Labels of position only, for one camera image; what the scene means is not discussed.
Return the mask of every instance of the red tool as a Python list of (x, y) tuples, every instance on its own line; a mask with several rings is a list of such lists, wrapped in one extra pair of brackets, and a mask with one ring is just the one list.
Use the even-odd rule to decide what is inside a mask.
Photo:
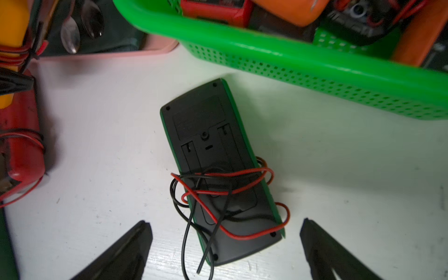
[(254, 4), (250, 0), (181, 0), (186, 17), (245, 28)]
[[(31, 76), (29, 70), (25, 75)], [(2, 208), (32, 191), (45, 173), (44, 145), (39, 133), (34, 89), (16, 93), (11, 105), (0, 110), (0, 129), (0, 139), (3, 140), (0, 151), (7, 172), (0, 182), (0, 202), (37, 182), (18, 199), (0, 205)]]

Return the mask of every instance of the multimeter back cover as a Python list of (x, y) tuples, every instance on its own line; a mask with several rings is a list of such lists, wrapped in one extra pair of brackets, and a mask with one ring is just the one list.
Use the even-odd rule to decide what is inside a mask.
[[(181, 174), (220, 168), (227, 172), (258, 167), (244, 132), (235, 102), (224, 79), (191, 90), (164, 105), (162, 122)], [(250, 183), (249, 178), (233, 182), (233, 189)], [(194, 182), (186, 181), (190, 187)], [(206, 179), (208, 190), (226, 191), (223, 181)], [(199, 195), (215, 216), (224, 207), (225, 196)], [(213, 231), (211, 217), (197, 203), (195, 223)], [(237, 235), (250, 235), (281, 223), (275, 203), (263, 180), (254, 188), (233, 195), (222, 225)], [(256, 253), (281, 239), (284, 231), (248, 241), (237, 241), (219, 230), (212, 245), (215, 265), (222, 265)]]

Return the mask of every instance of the red wire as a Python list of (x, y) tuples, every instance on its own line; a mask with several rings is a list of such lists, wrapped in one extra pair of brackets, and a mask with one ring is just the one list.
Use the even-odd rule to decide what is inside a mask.
[[(268, 168), (268, 167), (266, 166), (266, 162), (265, 162), (264, 160), (262, 160), (262, 162), (263, 162), (262, 165), (264, 165), (264, 166), (263, 166), (263, 167), (260, 167), (260, 168), (252, 168), (252, 169), (242, 170), (242, 171), (233, 172), (233, 173), (206, 173), (206, 174), (204, 174), (204, 175), (206, 175), (206, 176), (213, 176), (213, 177), (236, 177), (236, 176), (240, 176), (240, 175), (245, 175), (245, 174), (250, 174), (250, 173), (256, 173), (256, 172), (261, 172), (261, 171), (263, 171), (262, 175), (261, 175), (257, 180), (253, 181), (252, 183), (250, 183), (250, 184), (248, 184), (248, 185), (246, 185), (246, 186), (244, 186), (244, 187), (242, 187), (242, 188), (239, 188), (239, 189), (237, 189), (237, 190), (234, 190), (234, 191), (232, 192), (232, 194), (238, 194), (238, 193), (240, 193), (240, 192), (243, 192), (243, 191), (245, 191), (245, 190), (248, 190), (248, 189), (250, 189), (250, 188), (256, 186), (259, 182), (261, 182), (261, 181), (264, 179), (264, 177), (265, 177), (265, 175), (266, 175), (267, 172), (271, 173), (271, 178), (269, 179), (269, 181), (267, 182), (267, 184), (270, 184), (270, 183), (272, 182), (272, 180), (274, 179), (274, 172), (273, 172), (272, 169), (270, 169), (270, 168)], [(184, 193), (184, 194), (182, 195), (182, 200), (183, 200), (184, 202), (186, 202), (186, 201), (185, 201), (185, 197), (186, 197), (186, 196), (188, 196), (188, 195), (193, 196), (193, 198), (196, 199), (196, 201), (202, 206), (202, 208), (203, 208), (203, 209), (210, 215), (210, 217), (212, 218), (212, 220), (213, 220), (215, 223), (217, 223), (217, 222), (218, 222), (218, 219), (213, 215), (213, 213), (210, 211), (210, 209), (209, 209), (209, 208), (204, 204), (204, 202), (199, 198), (198, 194), (228, 195), (228, 192), (215, 192), (215, 191), (206, 191), (206, 190), (195, 190), (195, 191), (193, 191), (193, 190), (192, 190), (192, 189), (191, 189), (191, 188), (190, 188), (190, 187), (189, 187), (189, 186), (188, 186), (188, 185), (187, 185), (187, 184), (186, 184), (186, 183), (185, 183), (185, 182), (178, 176), (178, 175), (176, 175), (176, 174), (174, 174), (174, 173), (171, 173), (171, 176), (173, 176), (179, 183), (181, 183), (181, 184), (187, 189), (187, 192)], [(236, 235), (236, 234), (233, 234), (233, 233), (229, 232), (229, 231), (228, 231), (225, 227), (223, 227), (222, 225), (220, 226), (220, 229), (221, 229), (221, 230), (222, 230), (228, 237), (233, 238), (233, 239), (235, 239), (235, 240), (240, 240), (240, 241), (244, 241), (244, 240), (252, 240), (252, 239), (261, 237), (261, 236), (263, 236), (263, 235), (266, 235), (266, 234), (270, 234), (270, 233), (276, 232), (276, 231), (278, 231), (278, 230), (280, 230), (280, 229), (282, 229), (282, 228), (284, 228), (284, 227), (286, 226), (286, 224), (289, 222), (289, 219), (290, 219), (290, 216), (291, 216), (291, 213), (289, 212), (289, 208), (288, 208), (285, 204), (280, 203), (280, 202), (276, 202), (276, 205), (278, 205), (278, 206), (282, 206), (282, 207), (286, 210), (286, 213), (287, 213), (287, 216), (286, 216), (285, 221), (284, 221), (283, 223), (279, 224), (279, 225), (276, 226), (276, 227), (269, 228), (269, 229), (260, 231), (260, 232), (258, 232), (258, 233), (250, 234), (250, 235)]]
[[(18, 54), (17, 57), (10, 57), (0, 54), (0, 67), (9, 67), (9, 66), (22, 66), (25, 63), (25, 60), (30, 55), (30, 50), (32, 47), (32, 38), (31, 38), (31, 30), (29, 29), (26, 32), (25, 43), (21, 47), (7, 47), (0, 45), (0, 52)], [(36, 55), (41, 55), (48, 46), (48, 41), (44, 41), (42, 46), (36, 51)]]
[(410, 10), (408, 13), (406, 13), (404, 18), (414, 15), (415, 13), (420, 11), (427, 3), (428, 3), (428, 0), (423, 0), (417, 6), (415, 6), (412, 10)]
[(394, 20), (392, 21), (392, 26), (396, 25), (397, 22), (399, 22), (400, 20), (406, 18), (406, 14), (409, 11), (409, 9), (414, 6), (415, 2), (417, 2), (417, 0), (409, 0), (408, 3), (406, 3), (406, 5), (403, 7), (403, 9), (401, 9), (398, 14), (395, 16)]
[[(252, 169), (246, 169), (246, 170), (242, 170), (242, 171), (238, 171), (238, 172), (234, 172), (234, 173), (206, 173), (204, 174), (205, 176), (212, 176), (212, 177), (236, 177), (236, 176), (240, 176), (240, 175), (245, 175), (245, 174), (250, 174), (250, 173), (256, 173), (256, 172), (261, 172), (263, 171), (263, 173), (261, 174), (260, 177), (258, 177), (257, 180), (247, 184), (244, 187), (241, 187), (239, 189), (236, 189), (232, 192), (232, 194), (239, 194), (245, 190), (248, 190), (254, 186), (256, 186), (259, 182), (261, 182), (264, 177), (266, 176), (267, 172), (269, 172), (271, 174), (271, 178), (269, 179), (269, 181), (267, 182), (267, 184), (269, 185), (272, 180), (274, 179), (274, 171), (270, 168), (267, 167), (259, 167), (259, 168), (252, 168)], [(196, 190), (195, 191), (197, 194), (208, 194), (208, 195), (227, 195), (228, 192), (218, 192), (218, 191), (211, 191), (211, 190)], [(190, 195), (190, 192), (186, 192), (182, 195), (181, 199), (183, 202), (188, 203), (185, 200), (185, 197)]]
[(45, 146), (36, 138), (24, 134), (24, 133), (20, 133), (20, 132), (6, 132), (6, 133), (1, 133), (0, 134), (0, 138), (5, 137), (5, 136), (20, 136), (20, 137), (24, 137), (27, 138), (29, 140), (31, 140), (32, 142), (34, 142), (37, 146), (41, 147), (42, 149), (45, 149)]
[(27, 190), (26, 193), (22, 194), (21, 196), (19, 196), (18, 198), (16, 198), (13, 201), (10, 201), (8, 203), (0, 205), (0, 209), (3, 207), (7, 207), (8, 205), (11, 205), (11, 204), (19, 201), (20, 199), (24, 198), (27, 194), (29, 194), (32, 190), (34, 190), (40, 184), (40, 182), (42, 181), (42, 178), (43, 177), (40, 177), (39, 180), (37, 180), (37, 182), (34, 184), (34, 186), (32, 186), (29, 190)]

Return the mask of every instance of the orange multimeter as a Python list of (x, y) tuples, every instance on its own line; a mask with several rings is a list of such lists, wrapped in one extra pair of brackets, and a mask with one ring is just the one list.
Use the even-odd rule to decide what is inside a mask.
[(253, 0), (265, 10), (297, 26), (314, 22), (330, 0)]
[(429, 0), (406, 28), (392, 55), (392, 61), (434, 69), (429, 67), (434, 60), (443, 57), (447, 59), (447, 22), (447, 0)]

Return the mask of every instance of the orange tool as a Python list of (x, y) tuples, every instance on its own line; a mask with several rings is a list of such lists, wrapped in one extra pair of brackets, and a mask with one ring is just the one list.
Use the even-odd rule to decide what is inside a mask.
[(421, 66), (447, 22), (447, 0), (429, 0), (406, 28), (392, 61)]
[(315, 21), (330, 0), (253, 0), (265, 10), (297, 26)]

